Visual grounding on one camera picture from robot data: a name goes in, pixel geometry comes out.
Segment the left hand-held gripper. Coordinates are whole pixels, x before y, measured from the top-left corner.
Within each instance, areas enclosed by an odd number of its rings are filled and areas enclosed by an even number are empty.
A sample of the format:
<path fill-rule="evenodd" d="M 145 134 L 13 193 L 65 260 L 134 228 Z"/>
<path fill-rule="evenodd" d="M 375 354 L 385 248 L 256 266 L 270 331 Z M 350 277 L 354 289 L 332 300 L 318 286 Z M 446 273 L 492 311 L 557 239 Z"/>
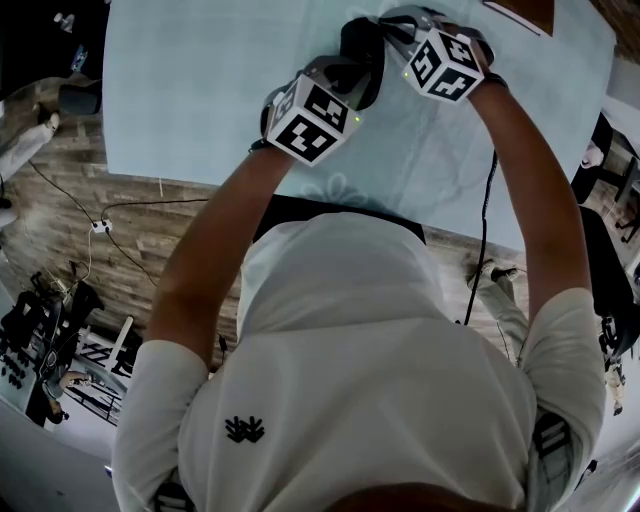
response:
<path fill-rule="evenodd" d="M 272 91 L 261 114 L 262 141 L 313 167 L 362 125 L 371 73 L 352 59 L 319 56 Z"/>

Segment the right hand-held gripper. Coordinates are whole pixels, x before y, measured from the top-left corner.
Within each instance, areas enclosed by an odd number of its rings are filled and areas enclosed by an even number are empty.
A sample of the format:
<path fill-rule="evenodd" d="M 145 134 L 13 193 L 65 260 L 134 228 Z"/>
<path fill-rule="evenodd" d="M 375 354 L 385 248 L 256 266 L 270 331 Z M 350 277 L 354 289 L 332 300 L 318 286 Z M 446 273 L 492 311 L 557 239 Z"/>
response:
<path fill-rule="evenodd" d="M 423 97 L 461 102 L 484 80 L 481 63 L 495 59 L 479 30 L 427 7 L 394 7 L 378 22 L 386 41 L 406 61 L 404 79 Z"/>

